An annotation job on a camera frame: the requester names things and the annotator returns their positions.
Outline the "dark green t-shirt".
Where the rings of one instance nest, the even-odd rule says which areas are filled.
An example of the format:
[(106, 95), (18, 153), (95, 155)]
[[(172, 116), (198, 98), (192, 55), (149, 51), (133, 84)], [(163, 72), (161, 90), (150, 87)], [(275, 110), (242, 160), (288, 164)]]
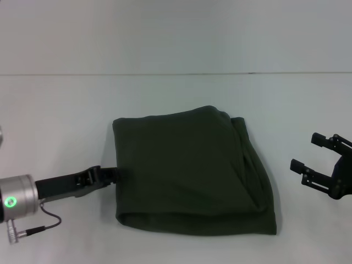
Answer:
[(245, 120), (213, 106), (112, 124), (116, 219), (145, 231), (276, 235), (273, 191)]

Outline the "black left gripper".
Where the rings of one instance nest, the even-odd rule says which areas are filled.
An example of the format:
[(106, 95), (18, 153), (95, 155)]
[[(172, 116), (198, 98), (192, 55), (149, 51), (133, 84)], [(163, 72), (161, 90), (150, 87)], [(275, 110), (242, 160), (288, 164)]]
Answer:
[(65, 197), (82, 197), (98, 187), (118, 184), (126, 177), (117, 167), (93, 166), (79, 173), (35, 181), (39, 200), (58, 200)]

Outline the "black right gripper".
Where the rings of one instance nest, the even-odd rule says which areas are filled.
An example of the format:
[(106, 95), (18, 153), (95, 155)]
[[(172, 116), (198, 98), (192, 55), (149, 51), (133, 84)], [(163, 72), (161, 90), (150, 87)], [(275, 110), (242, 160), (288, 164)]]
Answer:
[(313, 133), (311, 143), (341, 155), (334, 166), (332, 176), (321, 174), (296, 159), (291, 160), (290, 170), (302, 175), (302, 185), (322, 193), (329, 193), (329, 196), (335, 200), (345, 195), (352, 195), (352, 142), (338, 134), (326, 138), (319, 133)]

